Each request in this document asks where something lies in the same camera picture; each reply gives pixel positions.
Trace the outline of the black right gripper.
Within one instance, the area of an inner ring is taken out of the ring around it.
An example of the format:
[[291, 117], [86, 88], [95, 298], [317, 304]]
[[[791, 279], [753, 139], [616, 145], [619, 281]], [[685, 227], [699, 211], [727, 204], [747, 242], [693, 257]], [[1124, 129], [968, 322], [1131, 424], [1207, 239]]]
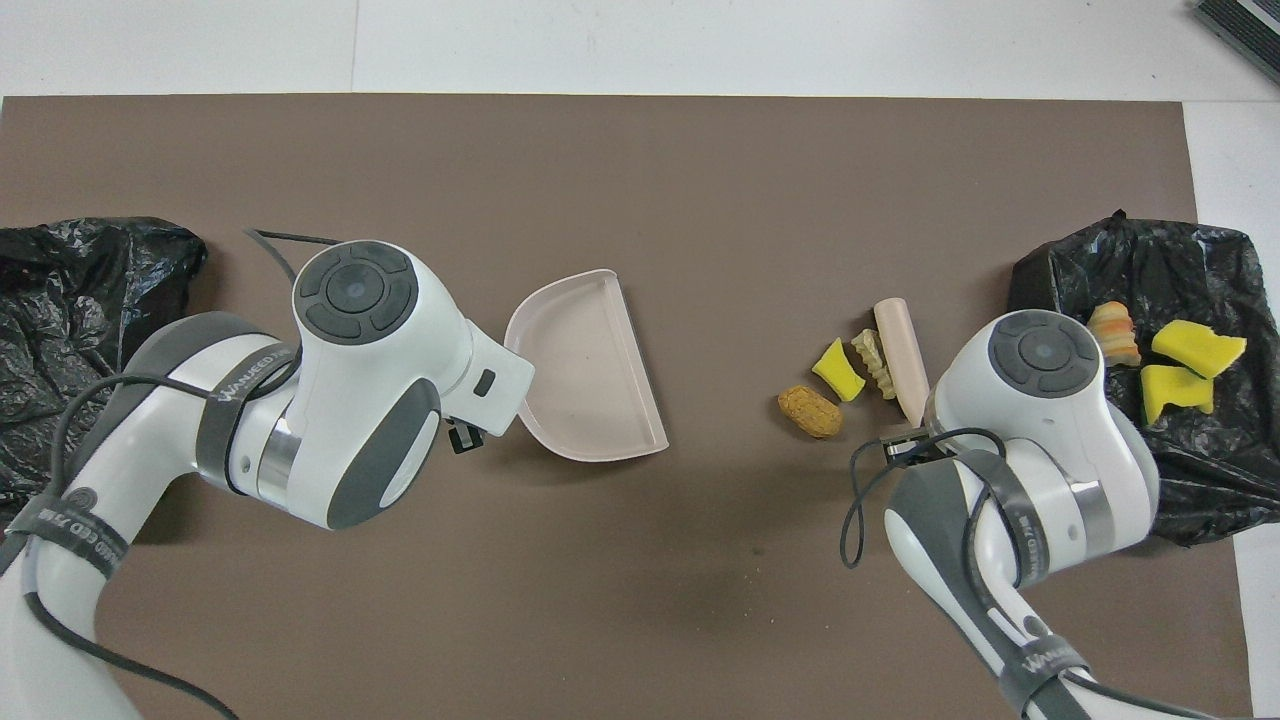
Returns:
[[932, 433], [923, 427], [893, 432], [878, 439], [886, 462], [927, 462], [933, 454]]

